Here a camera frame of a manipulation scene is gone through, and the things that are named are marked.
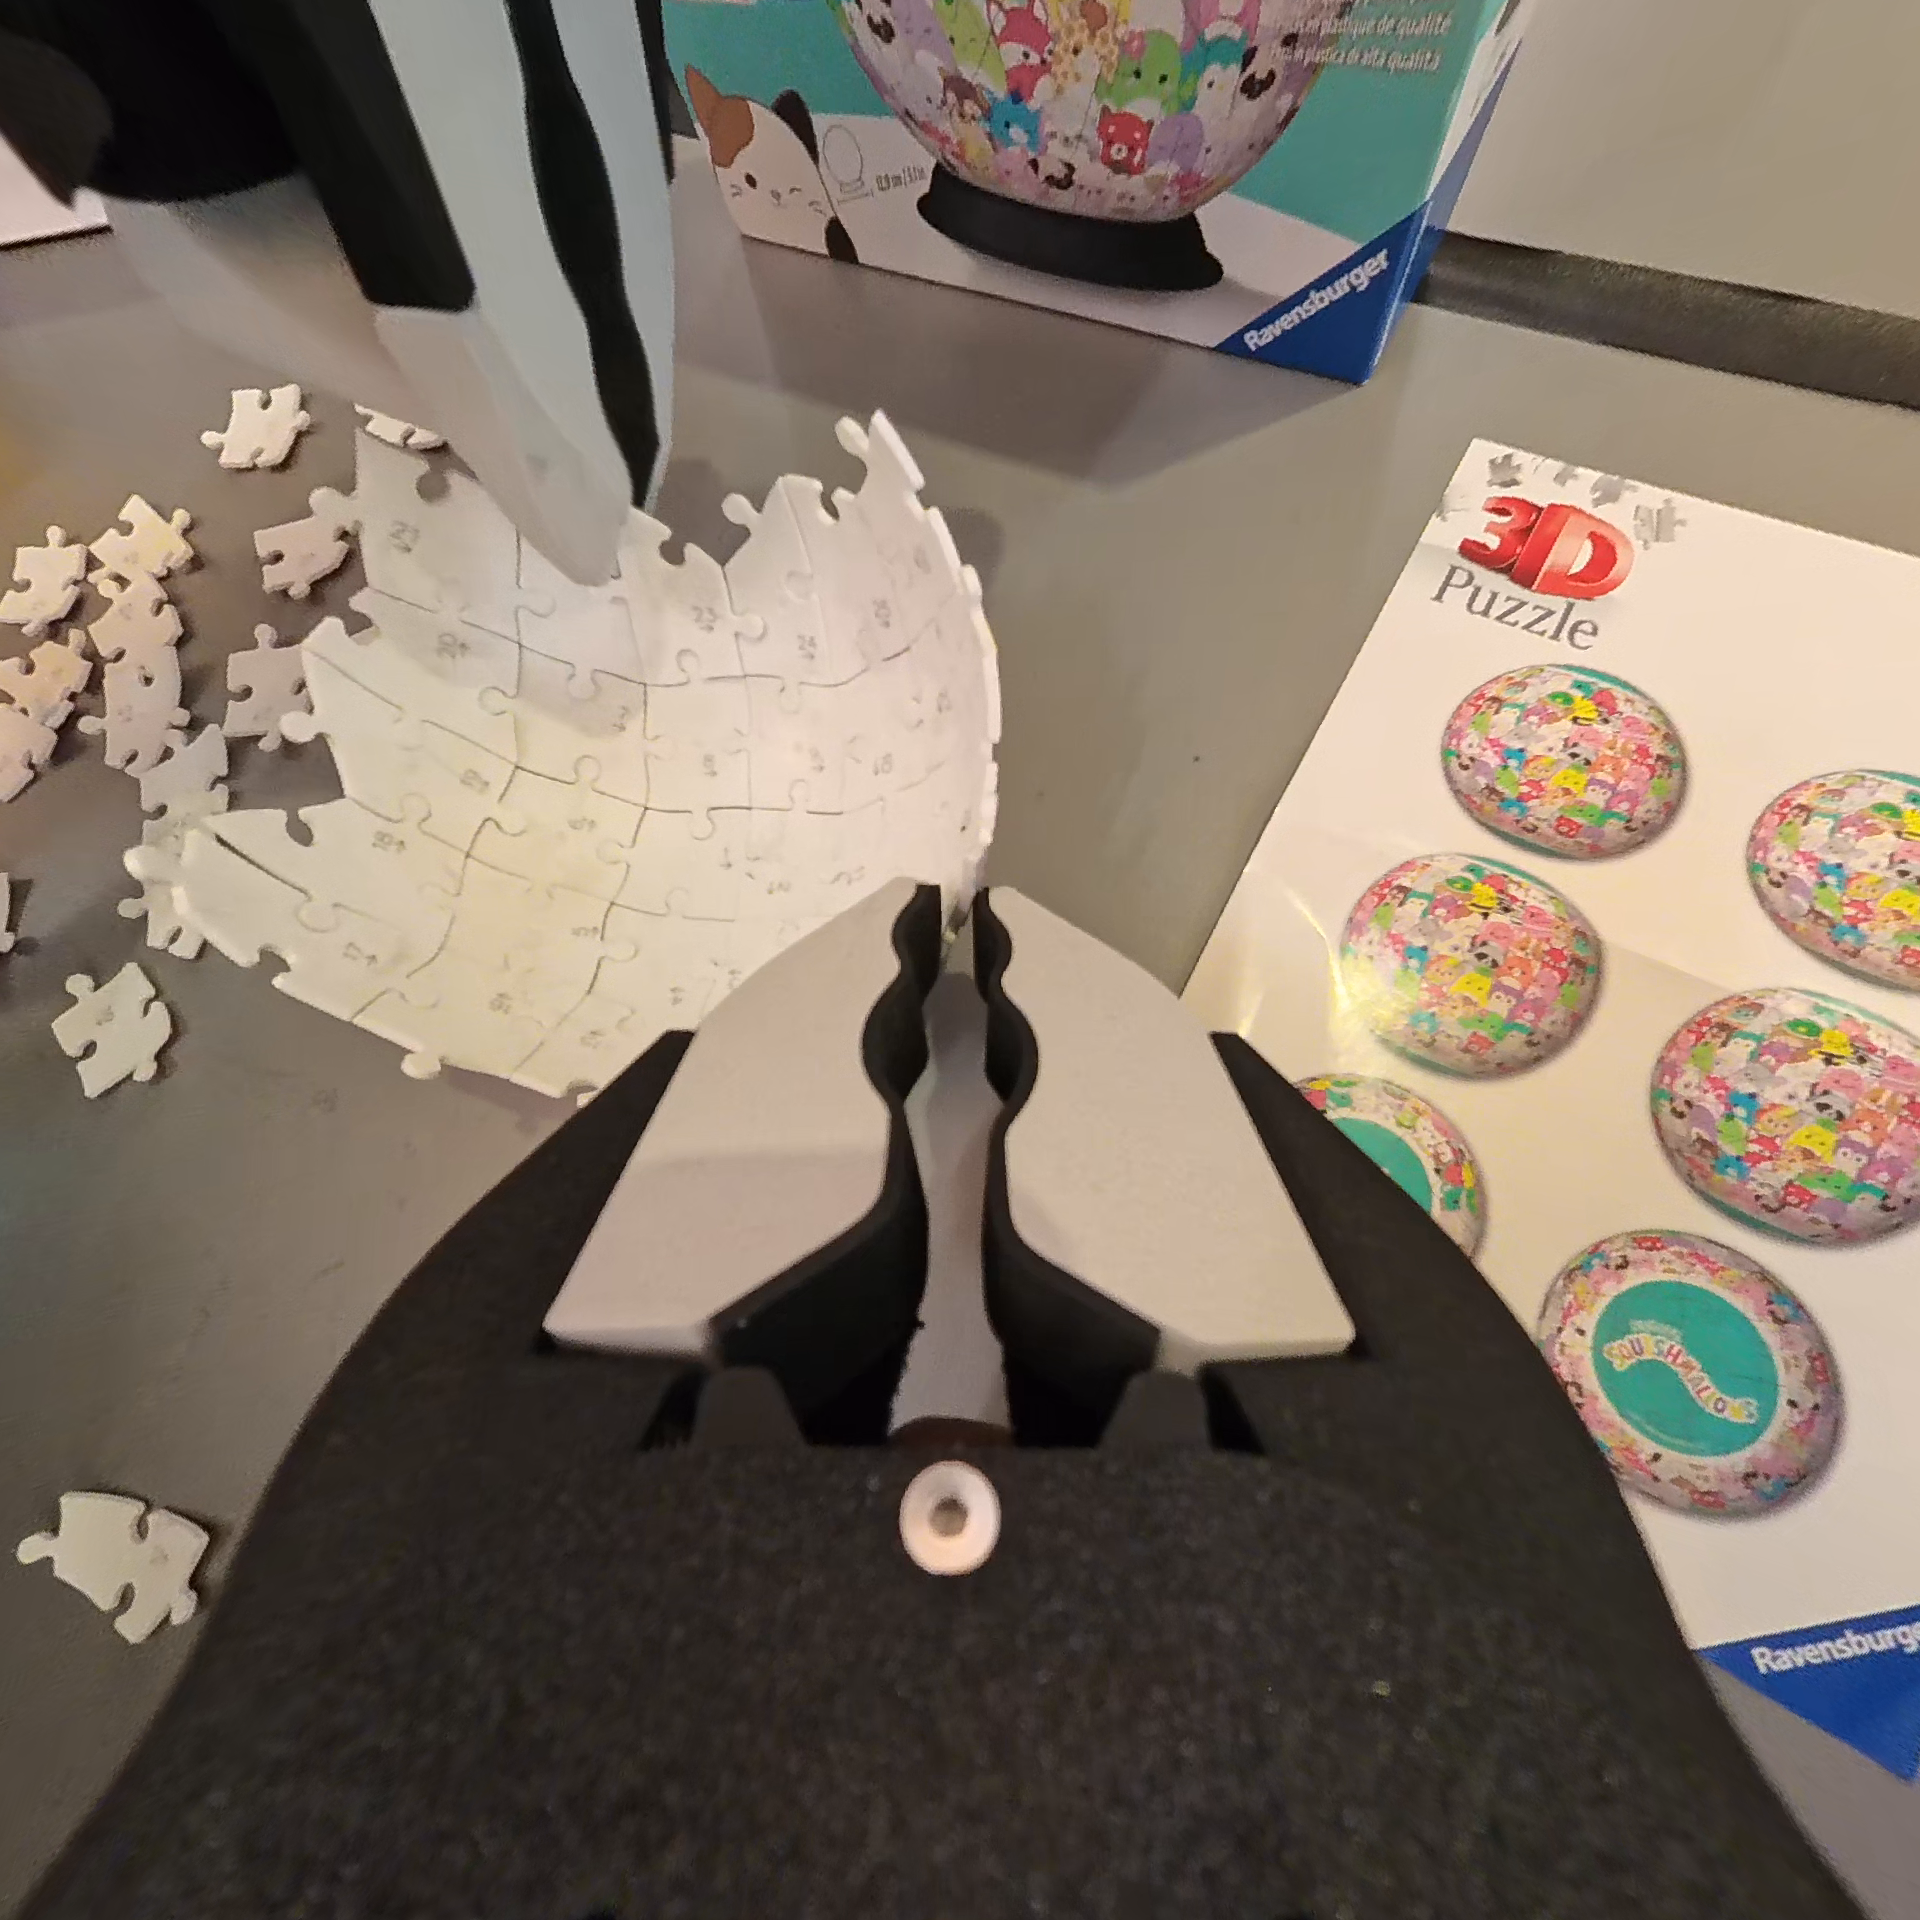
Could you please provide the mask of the colourful puzzle ball box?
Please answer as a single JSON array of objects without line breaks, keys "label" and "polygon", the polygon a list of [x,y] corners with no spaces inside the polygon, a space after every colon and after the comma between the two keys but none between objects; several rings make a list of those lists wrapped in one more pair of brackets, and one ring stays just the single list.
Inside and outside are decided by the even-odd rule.
[{"label": "colourful puzzle ball box", "polygon": [[1530,7],[664,7],[740,240],[1365,386]]}]

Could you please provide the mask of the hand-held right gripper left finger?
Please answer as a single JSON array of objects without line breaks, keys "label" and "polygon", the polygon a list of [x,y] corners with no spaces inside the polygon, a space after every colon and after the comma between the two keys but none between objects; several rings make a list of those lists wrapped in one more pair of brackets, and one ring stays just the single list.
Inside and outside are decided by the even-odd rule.
[{"label": "hand-held right gripper left finger", "polygon": [[917,1336],[907,1095],[946,891],[880,886],[759,964],[664,1077],[544,1336],[759,1369],[870,1369]]}]

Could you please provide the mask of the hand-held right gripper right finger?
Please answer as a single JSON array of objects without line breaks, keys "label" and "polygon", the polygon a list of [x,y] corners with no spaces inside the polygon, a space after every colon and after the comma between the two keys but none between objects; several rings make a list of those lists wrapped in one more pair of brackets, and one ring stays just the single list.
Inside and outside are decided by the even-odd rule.
[{"label": "hand-held right gripper right finger", "polygon": [[1010,886],[978,898],[978,986],[999,1095],[980,1293],[1024,1375],[1200,1375],[1353,1348],[1353,1312],[1181,996]]}]

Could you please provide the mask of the pile of loose puzzle pieces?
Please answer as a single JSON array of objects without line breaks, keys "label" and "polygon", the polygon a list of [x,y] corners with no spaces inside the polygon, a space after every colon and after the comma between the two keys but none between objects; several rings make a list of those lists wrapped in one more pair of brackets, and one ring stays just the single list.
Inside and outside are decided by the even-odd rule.
[{"label": "pile of loose puzzle pieces", "polygon": [[118,904],[154,949],[194,959],[195,925],[176,917],[180,862],[195,828],[225,813],[225,751],[288,751],[319,716],[319,662],[308,641],[266,621],[225,650],[225,708],[195,727],[186,708],[186,608],[176,584],[195,570],[194,507],[124,496],[100,541],[48,528],[17,547],[5,578],[5,801],[59,754],[59,735],[96,735],[100,764],[140,783],[145,840],[140,891]]}]

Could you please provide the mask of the partly built white puzzle ball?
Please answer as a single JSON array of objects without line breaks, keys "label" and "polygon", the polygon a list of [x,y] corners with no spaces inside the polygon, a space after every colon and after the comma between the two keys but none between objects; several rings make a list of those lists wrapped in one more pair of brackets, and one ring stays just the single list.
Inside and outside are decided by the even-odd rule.
[{"label": "partly built white puzzle ball", "polygon": [[276,959],[276,996],[404,1071],[595,1095],[888,879],[955,925],[999,822],[999,647],[888,412],[857,493],[722,496],[728,554],[632,516],[606,584],[544,560],[425,432],[260,530],[361,541],[355,618],[225,661],[266,716],[180,743],[124,851],[154,949]]}]

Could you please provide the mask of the printed instruction sheet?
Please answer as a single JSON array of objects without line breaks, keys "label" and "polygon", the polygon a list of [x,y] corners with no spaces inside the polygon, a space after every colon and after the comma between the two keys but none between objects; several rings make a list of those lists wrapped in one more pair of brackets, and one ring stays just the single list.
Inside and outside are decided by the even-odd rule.
[{"label": "printed instruction sheet", "polygon": [[1510,1300],[1686,1643],[1914,1783],[1914,554],[1473,444],[1186,986]]}]

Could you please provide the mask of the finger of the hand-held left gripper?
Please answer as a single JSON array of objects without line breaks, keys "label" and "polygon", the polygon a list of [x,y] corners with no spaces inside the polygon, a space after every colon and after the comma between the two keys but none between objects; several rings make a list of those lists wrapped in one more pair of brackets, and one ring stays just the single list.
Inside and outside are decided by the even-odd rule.
[{"label": "finger of the hand-held left gripper", "polygon": [[584,404],[632,507],[678,408],[664,7],[369,7],[485,303],[540,394]]},{"label": "finger of the hand-held left gripper", "polygon": [[106,196],[140,284],[201,340],[308,387],[429,428],[578,584],[606,584],[632,507],[626,465],[584,404],[540,394],[485,303],[378,303],[319,193],[272,180],[222,196]]}]

